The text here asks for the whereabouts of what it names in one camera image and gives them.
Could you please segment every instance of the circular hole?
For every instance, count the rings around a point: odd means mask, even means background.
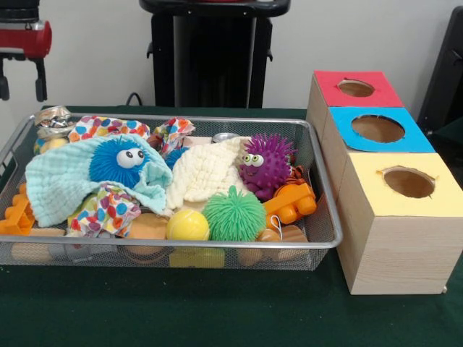
[[[414,168],[390,168],[384,172],[386,183],[406,197],[420,199],[434,192],[434,179]]]
[[[405,135],[404,128],[393,119],[370,114],[354,119],[352,128],[366,139],[383,143],[399,141]]]
[[[356,98],[366,98],[371,96],[375,91],[375,88],[366,82],[348,79],[342,80],[338,84],[338,87],[344,94],[354,96]]]

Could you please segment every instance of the red equipment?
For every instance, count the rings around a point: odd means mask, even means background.
[[[34,23],[0,23],[0,97],[9,100],[8,80],[3,73],[3,59],[30,60],[37,66],[35,92],[38,101],[47,99],[43,58],[50,52],[51,26],[38,20]]]

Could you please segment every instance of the green puffer ball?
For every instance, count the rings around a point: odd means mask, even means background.
[[[216,194],[204,207],[212,241],[255,241],[266,226],[266,209],[254,194],[237,193],[231,186],[228,196]]]

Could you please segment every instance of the yellow box top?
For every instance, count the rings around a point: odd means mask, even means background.
[[[463,217],[463,191],[439,154],[350,153],[349,157],[375,215]]]

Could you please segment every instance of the light blue washcloth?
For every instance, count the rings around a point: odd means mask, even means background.
[[[136,142],[150,160],[143,166],[140,181],[133,189],[118,182],[104,183],[121,187],[155,213],[163,211],[166,207],[166,187],[172,181],[172,171],[163,158],[136,134],[94,137],[49,150],[34,157],[27,165],[27,197],[41,228],[66,220],[84,198],[103,183],[90,180],[90,162],[101,143],[115,138]]]

